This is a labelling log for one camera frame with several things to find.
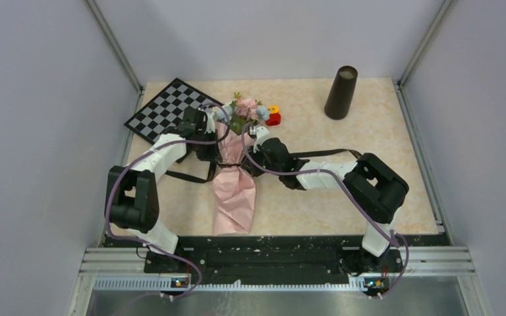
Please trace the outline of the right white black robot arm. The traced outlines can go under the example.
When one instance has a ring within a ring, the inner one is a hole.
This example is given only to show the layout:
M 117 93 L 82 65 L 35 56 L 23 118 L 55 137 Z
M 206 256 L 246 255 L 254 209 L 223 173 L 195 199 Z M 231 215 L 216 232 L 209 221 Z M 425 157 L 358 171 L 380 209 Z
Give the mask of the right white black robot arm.
M 396 212 L 405 202 L 409 185 L 373 153 L 352 152 L 346 163 L 313 161 L 317 156 L 333 155 L 338 150 L 317 153 L 291 153 L 279 138 L 247 148 L 244 165 L 253 176 L 272 174 L 291 190 L 341 190 L 366 219 L 360 263 L 368 271 L 386 264 L 386 251 L 398 243 L 393 233 Z

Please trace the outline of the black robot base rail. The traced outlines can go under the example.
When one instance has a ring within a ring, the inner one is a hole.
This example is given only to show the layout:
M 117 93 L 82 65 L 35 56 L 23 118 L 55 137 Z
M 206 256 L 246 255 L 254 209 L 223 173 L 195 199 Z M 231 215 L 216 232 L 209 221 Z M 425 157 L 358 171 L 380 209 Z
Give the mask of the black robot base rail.
M 203 285 L 346 284 L 362 273 L 400 272 L 399 250 L 375 258 L 361 243 L 361 236 L 182 236 L 175 253 L 184 261 L 149 253 L 144 271 L 190 273 Z

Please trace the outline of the dark brown tall vase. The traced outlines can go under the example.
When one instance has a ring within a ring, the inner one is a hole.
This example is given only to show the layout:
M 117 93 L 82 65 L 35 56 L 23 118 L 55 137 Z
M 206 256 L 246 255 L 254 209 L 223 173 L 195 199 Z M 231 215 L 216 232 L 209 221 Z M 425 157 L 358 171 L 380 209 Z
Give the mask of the dark brown tall vase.
M 333 120 L 344 119 L 350 110 L 358 71 L 353 66 L 342 66 L 336 73 L 324 112 Z

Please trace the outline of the pink flower bouquet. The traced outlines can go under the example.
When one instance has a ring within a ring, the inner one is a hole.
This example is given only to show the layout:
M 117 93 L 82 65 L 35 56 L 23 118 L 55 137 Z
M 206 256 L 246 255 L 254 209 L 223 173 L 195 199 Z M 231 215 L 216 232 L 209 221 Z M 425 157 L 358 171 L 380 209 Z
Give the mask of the pink flower bouquet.
M 269 111 L 261 101 L 243 97 L 235 92 L 224 104 L 231 116 L 230 125 L 221 111 L 216 115 L 216 135 L 223 138 L 217 144 L 220 154 L 219 171 L 213 179 L 215 216 L 213 235 L 246 234 L 250 232 L 255 212 L 256 185 L 251 174 L 241 167 L 244 151 L 254 145 L 254 138 L 242 133 L 246 123 L 257 125 L 269 118 Z

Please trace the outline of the black ribbon with gold lettering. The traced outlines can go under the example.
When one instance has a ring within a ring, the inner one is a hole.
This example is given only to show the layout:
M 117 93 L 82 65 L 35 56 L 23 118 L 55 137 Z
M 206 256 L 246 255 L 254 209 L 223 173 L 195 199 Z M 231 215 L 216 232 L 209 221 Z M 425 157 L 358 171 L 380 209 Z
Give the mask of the black ribbon with gold lettering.
M 305 152 L 297 152 L 292 153 L 293 157 L 296 158 L 308 158 L 308 157 L 326 157 L 329 155 L 336 155 L 339 153 L 348 152 L 351 153 L 356 159 L 359 159 L 362 154 L 359 151 L 353 149 L 329 149 L 329 150 L 321 150 L 321 151 L 305 151 Z M 198 178 L 196 176 L 192 176 L 190 174 L 185 174 L 176 171 L 166 171 L 165 175 L 184 180 L 187 182 L 193 182 L 198 184 L 205 184 L 211 182 L 214 179 L 215 173 L 217 170 L 217 163 L 210 163 L 207 178 Z

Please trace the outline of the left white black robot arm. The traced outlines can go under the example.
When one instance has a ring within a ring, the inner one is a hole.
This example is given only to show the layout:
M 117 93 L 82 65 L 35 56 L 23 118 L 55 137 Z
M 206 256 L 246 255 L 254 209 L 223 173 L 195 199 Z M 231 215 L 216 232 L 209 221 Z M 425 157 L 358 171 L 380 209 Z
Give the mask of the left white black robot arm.
M 199 184 L 213 180 L 219 158 L 216 118 L 213 109 L 188 107 L 179 123 L 168 127 L 144 154 L 127 166 L 114 166 L 108 172 L 106 219 L 161 254 L 159 262 L 169 272 L 182 269 L 185 255 L 177 249 L 178 236 L 159 218 L 157 182 L 164 174 Z M 205 178 L 170 171 L 172 164 L 180 163 L 190 153 L 209 162 Z

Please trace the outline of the black and white checkerboard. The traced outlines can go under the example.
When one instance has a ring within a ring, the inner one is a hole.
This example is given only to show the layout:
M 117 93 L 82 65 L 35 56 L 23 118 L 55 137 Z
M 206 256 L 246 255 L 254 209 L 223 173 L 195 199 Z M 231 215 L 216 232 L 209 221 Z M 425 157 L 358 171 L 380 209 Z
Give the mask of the black and white checkerboard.
M 166 128 L 178 123 L 186 108 L 196 109 L 207 103 L 220 104 L 208 94 L 176 78 L 132 115 L 124 126 L 154 144 Z

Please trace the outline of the red toy block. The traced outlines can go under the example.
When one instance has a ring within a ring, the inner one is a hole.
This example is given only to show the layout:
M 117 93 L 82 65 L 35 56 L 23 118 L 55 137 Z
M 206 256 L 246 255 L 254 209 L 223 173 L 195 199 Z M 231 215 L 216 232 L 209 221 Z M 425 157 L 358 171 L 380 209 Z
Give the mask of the red toy block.
M 279 113 L 270 113 L 269 118 L 265 121 L 267 126 L 277 126 L 281 124 L 281 115 Z

